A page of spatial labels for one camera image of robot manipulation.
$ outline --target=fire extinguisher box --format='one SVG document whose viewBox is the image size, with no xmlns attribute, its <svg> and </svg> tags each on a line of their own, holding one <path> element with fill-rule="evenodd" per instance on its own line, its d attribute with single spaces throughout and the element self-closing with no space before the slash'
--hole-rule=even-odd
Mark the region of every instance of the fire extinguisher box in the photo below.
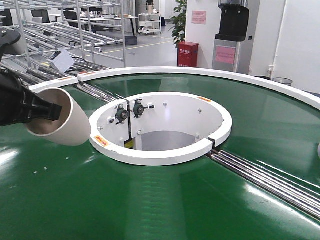
<svg viewBox="0 0 320 240">
<path fill-rule="evenodd" d="M 178 67 L 196 68 L 199 43 L 182 41 L 178 43 Z"/>
</svg>

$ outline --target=trash can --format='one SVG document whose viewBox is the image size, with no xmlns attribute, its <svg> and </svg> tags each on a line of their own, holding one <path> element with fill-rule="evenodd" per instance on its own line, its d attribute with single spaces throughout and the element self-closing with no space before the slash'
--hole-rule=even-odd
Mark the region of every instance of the trash can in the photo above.
<svg viewBox="0 0 320 240">
<path fill-rule="evenodd" d="M 283 84 L 283 85 L 286 85 L 286 86 L 289 86 L 291 87 L 293 81 L 289 78 L 285 78 L 285 77 L 274 77 L 272 78 L 273 82 L 276 82 L 276 83 L 279 83 L 279 84 Z"/>
<path fill-rule="evenodd" d="M 196 68 L 199 43 L 182 41 L 178 43 L 178 67 Z"/>
</svg>

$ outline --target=paper cup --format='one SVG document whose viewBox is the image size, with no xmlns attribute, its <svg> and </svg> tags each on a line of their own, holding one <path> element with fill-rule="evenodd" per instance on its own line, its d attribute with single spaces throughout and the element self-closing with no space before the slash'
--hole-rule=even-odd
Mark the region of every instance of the paper cup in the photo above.
<svg viewBox="0 0 320 240">
<path fill-rule="evenodd" d="M 61 88 L 47 88 L 38 93 L 44 100 L 62 106 L 59 120 L 34 119 L 25 124 L 28 132 L 56 144 L 78 146 L 90 137 L 91 126 L 82 108 Z"/>
</svg>

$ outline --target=cup rim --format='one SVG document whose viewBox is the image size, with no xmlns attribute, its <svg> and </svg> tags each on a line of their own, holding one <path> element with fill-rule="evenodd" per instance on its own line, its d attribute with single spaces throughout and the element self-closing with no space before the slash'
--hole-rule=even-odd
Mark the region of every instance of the cup rim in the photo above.
<svg viewBox="0 0 320 240">
<path fill-rule="evenodd" d="M 35 133 L 35 132 L 31 131 L 31 130 L 28 128 L 28 126 L 25 124 L 27 131 L 28 131 L 30 134 L 32 134 L 32 135 L 34 135 L 34 136 L 36 136 L 36 137 L 48 137 L 48 136 L 51 136 L 51 135 L 56 134 L 57 132 L 59 132 L 59 131 L 69 122 L 69 120 L 70 120 L 70 118 L 71 118 L 71 115 L 72 115 L 71 113 L 72 113 L 73 110 L 74 110 L 74 101 L 73 101 L 73 98 L 71 97 L 71 95 L 70 95 L 66 90 L 64 90 L 64 89 L 62 89 L 62 88 L 59 88 L 59 87 L 49 87 L 49 88 L 46 88 L 46 89 L 43 89 L 43 90 L 39 91 L 38 94 L 40 94 L 40 93 L 42 93 L 42 92 L 44 92 L 44 91 L 48 91 L 48 90 L 58 90 L 58 91 L 64 92 L 64 93 L 67 95 L 67 97 L 69 98 L 69 101 L 70 101 L 70 113 L 69 113 L 68 117 L 66 118 L 66 120 L 64 121 L 64 123 L 63 123 L 58 129 L 56 129 L 55 131 L 53 131 L 53 132 L 51 132 L 51 133 L 47 133 L 47 134 L 38 134 L 38 133 Z"/>
</svg>

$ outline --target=yellow floor line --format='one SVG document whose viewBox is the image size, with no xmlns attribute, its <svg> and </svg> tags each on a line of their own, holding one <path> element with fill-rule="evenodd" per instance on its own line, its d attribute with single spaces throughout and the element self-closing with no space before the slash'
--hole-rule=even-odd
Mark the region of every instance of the yellow floor line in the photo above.
<svg viewBox="0 0 320 240">
<path fill-rule="evenodd" d="M 157 38 L 157 39 L 168 39 L 168 40 L 174 40 L 173 38 L 169 38 L 169 37 L 162 37 L 162 36 L 148 36 L 148 37 Z"/>
<path fill-rule="evenodd" d="M 172 43 L 172 44 L 174 44 L 174 42 L 171 40 L 171 41 L 164 41 L 164 42 L 159 42 L 159 43 L 154 43 L 154 44 L 149 44 L 149 45 L 143 45 L 143 46 L 136 46 L 136 47 L 126 48 L 126 50 L 139 49 L 139 48 L 150 47 L 150 46 L 159 45 L 159 44 L 167 44 L 167 43 Z M 122 49 L 120 49 L 120 50 L 114 50 L 114 51 L 107 51 L 107 52 L 103 52 L 103 54 L 110 54 L 110 53 L 121 52 L 121 51 L 122 51 Z"/>
</svg>

